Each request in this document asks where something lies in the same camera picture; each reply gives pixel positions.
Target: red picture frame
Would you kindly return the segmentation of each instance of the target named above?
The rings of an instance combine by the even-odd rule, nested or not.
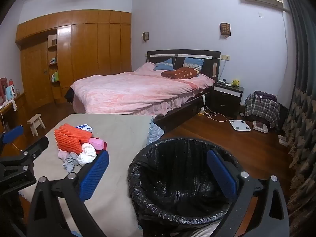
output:
[[[2,105],[2,103],[6,100],[5,89],[8,87],[7,78],[6,77],[0,78],[0,84],[1,84],[0,96],[2,98],[2,102],[0,101],[0,105]]]

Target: orange cloth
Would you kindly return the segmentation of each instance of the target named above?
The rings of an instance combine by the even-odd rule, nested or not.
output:
[[[88,142],[89,139],[92,137],[92,133],[91,132],[75,128],[75,127],[73,127],[73,126],[71,126],[69,124],[64,124],[64,125],[60,126],[59,130],[63,134],[65,134],[65,135],[67,135],[69,137],[76,138],[79,141],[81,141],[82,143]]]
[[[59,129],[54,130],[54,135],[59,149],[78,155],[83,152],[78,139],[63,134]]]

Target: curtain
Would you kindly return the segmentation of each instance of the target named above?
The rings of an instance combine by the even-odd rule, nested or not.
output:
[[[316,13],[308,0],[287,0],[296,38],[296,80],[283,126],[295,170],[288,202],[290,236],[316,236]]]

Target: bed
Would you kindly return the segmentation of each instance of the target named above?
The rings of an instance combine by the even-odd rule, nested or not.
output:
[[[208,50],[149,51],[147,62],[134,72],[95,75],[76,81],[71,86],[74,111],[154,116],[154,122],[169,131],[198,113],[202,91],[207,96],[218,80],[220,56],[219,51]],[[173,68],[178,69],[186,57],[204,59],[197,77],[174,80],[161,77],[163,70],[153,70],[155,63],[170,58]]]

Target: wooden wardrobe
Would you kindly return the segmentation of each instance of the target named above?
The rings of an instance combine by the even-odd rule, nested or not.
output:
[[[51,82],[56,35],[59,80]],[[16,43],[21,49],[21,72],[32,109],[63,98],[78,79],[131,71],[131,13],[109,10],[64,11],[18,25]]]

